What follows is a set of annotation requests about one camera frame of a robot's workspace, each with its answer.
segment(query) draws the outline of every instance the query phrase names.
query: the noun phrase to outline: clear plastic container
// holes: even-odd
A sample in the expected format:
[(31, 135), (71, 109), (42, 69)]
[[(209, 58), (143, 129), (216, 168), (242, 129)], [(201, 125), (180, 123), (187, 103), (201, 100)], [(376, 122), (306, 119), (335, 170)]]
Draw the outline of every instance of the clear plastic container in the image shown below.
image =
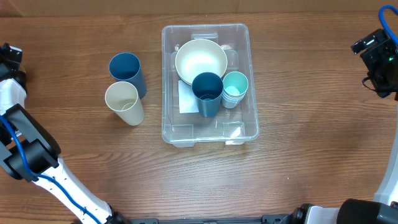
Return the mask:
[[(175, 69), (177, 50), (193, 39), (209, 39), (219, 44), (228, 58), (226, 73), (239, 71), (249, 80), (245, 97), (233, 109), (220, 104), (214, 118), (199, 113), (180, 113), (178, 80)], [(163, 107), (162, 137), (176, 147), (193, 147), (196, 142), (223, 141), (243, 144), (259, 135), (256, 91), (250, 53), (249, 30), (244, 24), (167, 26), (162, 31)]]

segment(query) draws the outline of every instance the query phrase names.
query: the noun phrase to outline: cardboard backdrop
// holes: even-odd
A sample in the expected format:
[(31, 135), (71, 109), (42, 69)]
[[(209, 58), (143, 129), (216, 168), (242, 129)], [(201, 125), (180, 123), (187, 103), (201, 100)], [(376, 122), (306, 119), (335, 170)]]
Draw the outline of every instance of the cardboard backdrop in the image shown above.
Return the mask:
[(396, 0), (0, 0), (0, 16), (376, 11)]

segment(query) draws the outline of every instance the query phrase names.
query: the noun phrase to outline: wooden table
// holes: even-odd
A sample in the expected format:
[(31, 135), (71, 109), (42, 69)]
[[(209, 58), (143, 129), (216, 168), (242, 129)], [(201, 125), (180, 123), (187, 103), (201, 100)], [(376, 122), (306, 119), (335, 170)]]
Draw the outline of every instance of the wooden table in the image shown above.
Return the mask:
[[(249, 27), (260, 136), (242, 146), (166, 144), (162, 28), (236, 22)], [(258, 217), (373, 199), (396, 102), (362, 87), (367, 70), (350, 46), (379, 27), (377, 12), (2, 18), (0, 40), (24, 50), (29, 113), (72, 172), (126, 217)], [(108, 63), (125, 51), (141, 59), (148, 88), (136, 128), (104, 102)], [(0, 178), (0, 223), (75, 219), (46, 191)]]

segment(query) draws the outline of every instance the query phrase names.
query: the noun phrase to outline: blue cup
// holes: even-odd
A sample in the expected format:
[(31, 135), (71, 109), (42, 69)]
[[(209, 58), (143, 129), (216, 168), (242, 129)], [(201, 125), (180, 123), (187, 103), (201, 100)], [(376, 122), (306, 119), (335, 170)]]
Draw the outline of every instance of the blue cup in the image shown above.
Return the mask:
[(134, 54), (123, 52), (115, 55), (109, 63), (109, 72), (116, 81), (133, 84), (137, 88), (140, 99), (147, 94), (141, 63)]
[(192, 81), (192, 91), (199, 113), (206, 118), (216, 116), (223, 92), (222, 79), (211, 72), (201, 73)]

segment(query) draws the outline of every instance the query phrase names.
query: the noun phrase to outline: white bowl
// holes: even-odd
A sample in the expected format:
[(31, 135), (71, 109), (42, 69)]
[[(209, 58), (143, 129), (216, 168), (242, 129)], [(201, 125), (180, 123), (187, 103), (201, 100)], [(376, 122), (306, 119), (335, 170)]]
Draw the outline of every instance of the white bowl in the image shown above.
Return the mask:
[(193, 79), (203, 72), (213, 72), (222, 78), (227, 64), (224, 50), (217, 43), (206, 39), (187, 42), (175, 56), (177, 73), (188, 85), (192, 85)]

